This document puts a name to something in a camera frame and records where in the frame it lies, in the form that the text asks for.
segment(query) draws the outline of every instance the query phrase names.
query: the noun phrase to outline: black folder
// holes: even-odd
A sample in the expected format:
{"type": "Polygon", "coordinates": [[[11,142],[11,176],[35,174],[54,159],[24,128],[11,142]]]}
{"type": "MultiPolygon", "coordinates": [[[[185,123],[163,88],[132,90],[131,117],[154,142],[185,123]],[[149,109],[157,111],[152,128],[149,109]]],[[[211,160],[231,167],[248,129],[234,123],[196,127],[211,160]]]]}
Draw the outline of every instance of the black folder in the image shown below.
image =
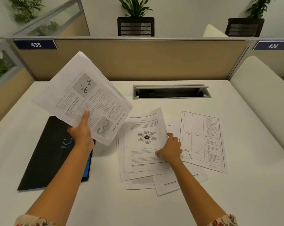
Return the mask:
{"type": "MultiPolygon", "coordinates": [[[[68,126],[55,116],[49,117],[18,190],[42,188],[51,182],[75,145],[68,126]]],[[[92,152],[81,181],[89,179],[91,161],[92,152]]]]}

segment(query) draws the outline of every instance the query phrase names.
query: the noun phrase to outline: hand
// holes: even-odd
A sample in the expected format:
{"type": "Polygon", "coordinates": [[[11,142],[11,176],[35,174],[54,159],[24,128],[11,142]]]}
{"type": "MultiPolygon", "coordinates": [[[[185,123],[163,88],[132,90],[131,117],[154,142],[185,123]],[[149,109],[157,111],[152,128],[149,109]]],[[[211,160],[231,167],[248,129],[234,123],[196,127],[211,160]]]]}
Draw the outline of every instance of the hand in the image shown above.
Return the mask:
{"type": "Polygon", "coordinates": [[[94,141],[92,139],[91,130],[87,125],[90,116],[90,111],[85,110],[81,122],[77,127],[69,127],[68,133],[74,138],[75,144],[85,148],[89,153],[94,148],[94,141]]]}
{"type": "Polygon", "coordinates": [[[173,163],[181,161],[180,155],[183,150],[180,149],[182,144],[177,137],[173,137],[172,133],[167,133],[167,135],[169,137],[165,146],[161,150],[156,151],[155,154],[163,157],[170,165],[172,165],[173,163]]]}

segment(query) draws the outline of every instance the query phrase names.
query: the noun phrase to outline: desk number 435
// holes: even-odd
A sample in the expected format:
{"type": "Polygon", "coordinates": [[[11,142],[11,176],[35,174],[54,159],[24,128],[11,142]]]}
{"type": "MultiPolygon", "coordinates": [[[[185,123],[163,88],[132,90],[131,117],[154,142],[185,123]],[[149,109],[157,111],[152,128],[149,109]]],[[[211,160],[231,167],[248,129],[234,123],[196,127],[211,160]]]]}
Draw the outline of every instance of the desk number 435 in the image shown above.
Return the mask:
{"type": "Polygon", "coordinates": [[[40,45],[40,43],[31,43],[32,47],[38,48],[38,47],[42,47],[42,45],[40,45]]]}
{"type": "Polygon", "coordinates": [[[278,46],[279,46],[279,44],[271,44],[271,45],[268,46],[268,48],[276,48],[278,46]]]}

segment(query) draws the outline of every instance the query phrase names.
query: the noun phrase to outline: forearm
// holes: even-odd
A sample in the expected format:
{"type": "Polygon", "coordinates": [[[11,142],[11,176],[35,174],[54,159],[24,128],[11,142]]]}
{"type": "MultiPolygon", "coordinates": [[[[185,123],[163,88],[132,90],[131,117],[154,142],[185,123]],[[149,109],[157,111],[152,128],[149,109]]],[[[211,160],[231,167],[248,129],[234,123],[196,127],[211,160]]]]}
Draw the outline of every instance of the forearm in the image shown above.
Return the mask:
{"type": "Polygon", "coordinates": [[[198,226],[207,226],[218,217],[226,215],[193,177],[181,160],[170,164],[180,185],[184,198],[198,226]]]}
{"type": "Polygon", "coordinates": [[[75,145],[61,169],[26,214],[64,226],[71,212],[89,152],[75,145]]]}

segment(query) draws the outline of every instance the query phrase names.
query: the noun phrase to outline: number plate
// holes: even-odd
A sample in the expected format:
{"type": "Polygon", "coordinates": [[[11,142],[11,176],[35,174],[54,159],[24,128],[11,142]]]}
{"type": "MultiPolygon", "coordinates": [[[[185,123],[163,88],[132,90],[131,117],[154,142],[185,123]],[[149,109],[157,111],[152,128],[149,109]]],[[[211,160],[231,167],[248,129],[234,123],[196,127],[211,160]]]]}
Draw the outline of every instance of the number plate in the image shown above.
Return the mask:
{"type": "Polygon", "coordinates": [[[284,51],[284,41],[259,41],[253,50],[284,51]]]}
{"type": "Polygon", "coordinates": [[[13,40],[20,50],[57,50],[54,40],[13,40]]]}

